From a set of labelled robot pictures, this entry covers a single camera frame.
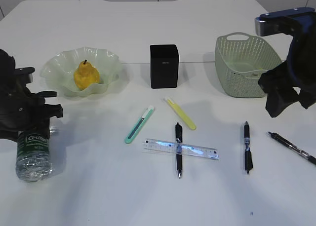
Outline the blue black right robot arm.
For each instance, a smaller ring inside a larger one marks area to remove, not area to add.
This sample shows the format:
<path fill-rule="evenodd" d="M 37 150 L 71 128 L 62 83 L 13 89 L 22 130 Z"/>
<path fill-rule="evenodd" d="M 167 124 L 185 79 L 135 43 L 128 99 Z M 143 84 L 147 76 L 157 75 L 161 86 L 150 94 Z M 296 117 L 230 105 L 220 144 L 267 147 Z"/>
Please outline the blue black right robot arm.
<path fill-rule="evenodd" d="M 255 18 L 260 37 L 275 34 L 292 36 L 284 62 L 261 75 L 258 84 L 267 94 L 266 110 L 277 117 L 299 102 L 305 109 L 316 102 L 316 12 L 297 7 L 268 12 Z"/>

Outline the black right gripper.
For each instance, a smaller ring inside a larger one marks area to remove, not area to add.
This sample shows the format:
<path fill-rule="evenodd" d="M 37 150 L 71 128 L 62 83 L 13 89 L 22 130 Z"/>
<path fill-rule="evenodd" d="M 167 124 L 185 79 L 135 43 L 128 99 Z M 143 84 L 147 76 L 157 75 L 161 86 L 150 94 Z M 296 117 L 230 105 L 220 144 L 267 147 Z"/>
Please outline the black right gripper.
<path fill-rule="evenodd" d="M 266 110 L 272 118 L 279 116 L 288 106 L 299 102 L 308 109 L 316 103 L 316 87 L 300 89 L 288 74 L 287 62 L 263 73 L 258 85 L 267 94 Z"/>

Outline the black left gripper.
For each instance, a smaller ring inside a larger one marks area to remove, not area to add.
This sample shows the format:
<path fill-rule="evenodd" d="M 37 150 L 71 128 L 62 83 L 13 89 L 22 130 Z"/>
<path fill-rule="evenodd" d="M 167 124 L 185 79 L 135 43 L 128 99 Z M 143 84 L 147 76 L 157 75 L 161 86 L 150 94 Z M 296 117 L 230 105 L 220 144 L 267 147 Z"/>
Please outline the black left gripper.
<path fill-rule="evenodd" d="M 62 118 L 60 104 L 46 104 L 46 98 L 57 96 L 55 91 L 32 93 L 13 79 L 0 82 L 0 138 L 17 141 L 19 132 L 37 128 L 50 137 L 50 119 Z"/>

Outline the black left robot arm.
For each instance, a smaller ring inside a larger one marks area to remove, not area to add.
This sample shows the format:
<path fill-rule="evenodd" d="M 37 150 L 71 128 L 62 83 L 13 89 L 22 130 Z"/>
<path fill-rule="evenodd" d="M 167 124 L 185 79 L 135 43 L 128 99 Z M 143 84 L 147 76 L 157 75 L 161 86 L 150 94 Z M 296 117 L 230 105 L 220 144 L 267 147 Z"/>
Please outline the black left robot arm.
<path fill-rule="evenodd" d="M 19 134 L 35 131 L 50 138 L 50 119 L 62 118 L 60 104 L 46 103 L 56 91 L 32 93 L 27 84 L 33 81 L 33 67 L 16 68 L 15 59 L 0 51 L 0 138 L 17 142 Z"/>

